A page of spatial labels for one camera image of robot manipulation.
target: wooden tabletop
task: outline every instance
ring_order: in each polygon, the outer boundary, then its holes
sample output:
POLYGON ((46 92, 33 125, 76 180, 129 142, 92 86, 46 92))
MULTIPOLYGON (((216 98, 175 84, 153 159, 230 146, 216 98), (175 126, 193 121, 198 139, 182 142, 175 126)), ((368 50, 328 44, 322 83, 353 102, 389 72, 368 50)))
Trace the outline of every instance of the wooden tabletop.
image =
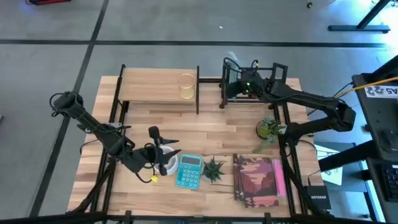
MULTIPOLYGON (((102 77, 98 88, 93 116, 100 122, 109 119, 113 94, 117 77, 102 77)), ((297 78, 288 78, 287 84, 300 90, 297 78)), ((122 164, 117 164, 114 176, 108 214, 124 215, 131 210, 133 215, 183 215, 183 216, 228 216, 228 217, 263 217, 270 212, 272 217, 289 217, 287 199, 279 197, 280 205, 270 208, 245 208, 242 202, 234 201, 233 194, 233 162, 232 154, 251 154, 260 144, 254 127, 265 116, 273 116, 266 104, 233 104, 219 109, 220 89, 216 83, 200 83, 200 114, 196 114, 195 105, 130 103, 125 125, 131 125, 127 137, 142 147, 152 142, 148 135, 148 127, 156 125, 160 135, 166 139, 179 139, 180 142, 170 144, 174 149, 182 149, 181 154, 202 156, 209 161, 215 155, 218 162, 224 162, 221 181, 209 184, 203 179, 199 190, 188 190, 175 186, 175 174, 159 177, 158 183, 143 184, 122 164)), ((292 122, 308 121, 305 108, 288 104, 292 122)), ((88 134, 86 141, 95 137, 88 134)), ((88 144, 83 148, 80 164, 76 173, 76 181, 68 209, 75 208, 94 186, 102 145, 99 142, 88 144)), ((270 146, 264 152, 266 157, 278 158, 279 146, 270 146)), ((300 171, 304 184, 307 177, 319 170, 314 148, 300 142, 297 146, 300 171)), ((150 179, 151 170, 141 170, 143 179, 150 179)), ((320 173, 311 176, 313 185, 323 185, 320 173)), ((295 209, 300 212, 297 190, 292 184, 295 209)), ((99 204, 103 201, 103 191, 99 204)))
POLYGON ((119 100, 152 103, 194 103, 192 98, 181 98, 178 90, 180 75, 190 74, 196 88, 197 71, 191 69, 125 68, 119 100))

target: potted plant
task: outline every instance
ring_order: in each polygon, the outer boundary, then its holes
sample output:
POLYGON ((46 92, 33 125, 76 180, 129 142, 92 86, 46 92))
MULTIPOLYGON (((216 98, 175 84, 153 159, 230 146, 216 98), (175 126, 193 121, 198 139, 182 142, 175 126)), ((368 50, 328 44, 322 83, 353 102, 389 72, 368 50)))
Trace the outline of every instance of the potted plant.
POLYGON ((279 121, 265 116, 256 126, 256 134, 259 138, 263 139, 263 142, 257 148, 253 149, 252 152, 262 153, 266 147, 275 144, 280 130, 284 128, 285 126, 281 125, 279 121))
POLYGON ((205 177, 207 177, 208 179, 210 179, 211 183, 213 183, 214 181, 217 181, 217 179, 221 180, 220 175, 223 175, 224 173, 222 173, 220 171, 221 166, 224 164, 223 162, 220 162, 218 164, 216 164, 215 160, 214 160, 214 156, 213 158, 210 160, 209 163, 205 163, 205 166, 203 168, 203 173, 202 175, 204 175, 205 177))

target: black clamp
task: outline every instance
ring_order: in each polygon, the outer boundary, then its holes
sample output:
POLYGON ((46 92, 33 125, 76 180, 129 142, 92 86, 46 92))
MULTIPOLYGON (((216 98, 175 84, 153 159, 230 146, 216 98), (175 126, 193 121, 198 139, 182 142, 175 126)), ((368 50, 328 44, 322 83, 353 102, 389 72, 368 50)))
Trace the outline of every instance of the black clamp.
POLYGON ((269 212, 264 213, 263 224, 272 224, 271 214, 269 212))
POLYGON ((132 224, 132 220, 130 221, 130 219, 131 219, 131 211, 130 210, 127 210, 126 212, 125 212, 125 214, 124 214, 124 221, 123 221, 123 223, 124 224, 132 224))

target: calculator display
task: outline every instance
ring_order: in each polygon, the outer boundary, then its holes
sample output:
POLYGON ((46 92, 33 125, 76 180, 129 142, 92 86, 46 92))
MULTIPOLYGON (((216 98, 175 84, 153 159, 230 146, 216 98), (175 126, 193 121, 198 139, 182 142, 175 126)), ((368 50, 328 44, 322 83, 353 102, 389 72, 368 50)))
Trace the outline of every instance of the calculator display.
POLYGON ((188 157, 188 156, 183 156, 182 157, 182 162, 187 163, 187 164, 194 164, 194 165, 199 165, 200 164, 200 160, 199 159, 188 157))

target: yellow cable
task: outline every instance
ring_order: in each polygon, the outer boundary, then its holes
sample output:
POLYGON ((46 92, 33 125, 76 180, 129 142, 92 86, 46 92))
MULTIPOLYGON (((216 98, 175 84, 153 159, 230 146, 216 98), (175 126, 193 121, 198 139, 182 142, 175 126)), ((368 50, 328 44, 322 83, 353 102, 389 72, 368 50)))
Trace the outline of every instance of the yellow cable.
POLYGON ((350 89, 350 90, 342 91, 341 93, 337 94, 337 95, 335 96, 335 98, 339 98, 340 96, 343 96, 343 95, 345 95, 346 93, 349 93, 349 92, 351 92, 351 91, 360 90, 360 89, 366 88, 366 87, 368 87, 368 86, 379 85, 379 84, 386 83, 386 82, 390 82, 390 81, 394 81, 394 80, 398 80, 398 77, 388 78, 388 79, 381 80, 381 81, 378 81, 378 82, 369 83, 369 84, 366 84, 366 85, 361 85, 361 86, 352 88, 352 89, 350 89))
POLYGON ((335 1, 337 1, 337 0, 333 0, 333 1, 329 2, 328 4, 326 4, 324 6, 317 7, 317 8, 311 7, 310 9, 315 9, 315 10, 323 9, 324 7, 327 7, 327 6, 331 5, 331 4, 333 4, 335 1))

